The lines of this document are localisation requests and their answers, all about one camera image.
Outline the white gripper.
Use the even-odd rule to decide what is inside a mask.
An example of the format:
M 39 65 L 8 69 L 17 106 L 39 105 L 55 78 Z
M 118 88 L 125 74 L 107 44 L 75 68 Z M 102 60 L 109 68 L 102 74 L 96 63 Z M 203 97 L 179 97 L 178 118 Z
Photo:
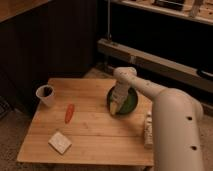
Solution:
M 119 111 L 119 105 L 122 105 L 128 97 L 130 86 L 117 81 L 112 91 L 112 102 L 110 103 L 110 114 L 115 115 Z

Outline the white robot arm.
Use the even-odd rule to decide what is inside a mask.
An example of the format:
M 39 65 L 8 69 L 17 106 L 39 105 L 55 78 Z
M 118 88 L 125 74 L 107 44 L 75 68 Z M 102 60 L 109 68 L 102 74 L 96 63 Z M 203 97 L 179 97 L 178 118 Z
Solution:
M 152 101 L 154 171 L 205 171 L 198 129 L 201 103 L 180 89 L 139 78 L 133 67 L 118 67 L 113 75 L 111 115 L 124 106 L 130 88 Z

